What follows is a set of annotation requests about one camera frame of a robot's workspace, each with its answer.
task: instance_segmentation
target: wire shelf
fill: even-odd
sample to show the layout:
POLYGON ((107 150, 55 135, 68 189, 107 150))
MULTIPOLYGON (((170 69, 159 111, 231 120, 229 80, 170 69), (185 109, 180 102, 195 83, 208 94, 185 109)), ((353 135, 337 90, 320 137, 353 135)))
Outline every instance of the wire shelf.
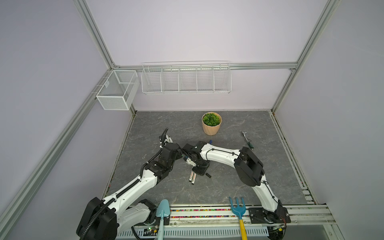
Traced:
POLYGON ((232 77, 229 63, 144 67, 141 75, 145 94, 229 93, 232 77))
POLYGON ((113 70, 96 97, 105 110, 129 110, 139 85, 135 70, 113 70))

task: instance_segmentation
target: white mesh basket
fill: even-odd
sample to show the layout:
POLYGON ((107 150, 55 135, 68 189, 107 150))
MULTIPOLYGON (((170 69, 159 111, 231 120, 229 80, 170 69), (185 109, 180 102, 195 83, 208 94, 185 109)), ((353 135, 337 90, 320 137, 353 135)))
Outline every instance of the white mesh basket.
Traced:
POLYGON ((141 81, 145 94, 229 93, 232 88, 229 64, 144 67, 141 81))
POLYGON ((129 110, 140 82, 134 70, 113 70, 96 95, 105 110, 129 110))

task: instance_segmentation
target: green leaves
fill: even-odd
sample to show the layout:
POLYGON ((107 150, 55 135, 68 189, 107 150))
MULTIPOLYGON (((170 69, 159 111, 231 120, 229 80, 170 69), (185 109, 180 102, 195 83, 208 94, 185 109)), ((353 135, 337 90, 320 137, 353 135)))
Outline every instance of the green leaves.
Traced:
POLYGON ((220 124, 220 118, 214 113, 207 113, 203 117, 203 122, 208 126, 214 127, 220 124))

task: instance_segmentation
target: blue garden fork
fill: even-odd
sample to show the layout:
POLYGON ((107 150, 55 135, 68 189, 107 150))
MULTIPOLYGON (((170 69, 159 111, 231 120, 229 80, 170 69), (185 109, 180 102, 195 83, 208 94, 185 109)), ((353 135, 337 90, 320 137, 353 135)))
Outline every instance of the blue garden fork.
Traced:
POLYGON ((231 201, 231 210, 234 214, 236 214, 240 219, 240 230, 241 230, 241 238, 242 240, 247 240, 247 232, 245 231, 244 222, 242 219, 243 214, 245 213, 245 203, 244 198, 242 197, 241 200, 243 201, 243 206, 239 206, 239 200, 236 197, 237 207, 233 207, 232 198, 229 197, 229 200, 231 201))

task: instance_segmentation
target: plant pot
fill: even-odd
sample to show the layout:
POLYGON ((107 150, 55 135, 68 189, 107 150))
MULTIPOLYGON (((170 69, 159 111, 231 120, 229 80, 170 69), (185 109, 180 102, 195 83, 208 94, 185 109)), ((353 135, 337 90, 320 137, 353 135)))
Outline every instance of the plant pot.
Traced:
POLYGON ((219 117, 219 119, 220 119, 220 123, 219 123, 219 125, 214 126, 214 127, 208 126, 207 124, 205 124, 205 123, 203 122, 203 118, 204 118, 204 116, 205 116, 206 114, 208 114, 208 113, 205 113, 205 114, 202 116, 202 118, 201 118, 201 122, 203 123, 203 130, 204 130, 205 134, 207 134, 207 135, 215 135, 215 134, 217 133, 218 129, 220 128, 220 125, 221 125, 221 123, 222 123, 222 119, 221 119, 221 116, 220 116, 219 114, 214 113, 214 114, 216 114, 216 115, 219 117))

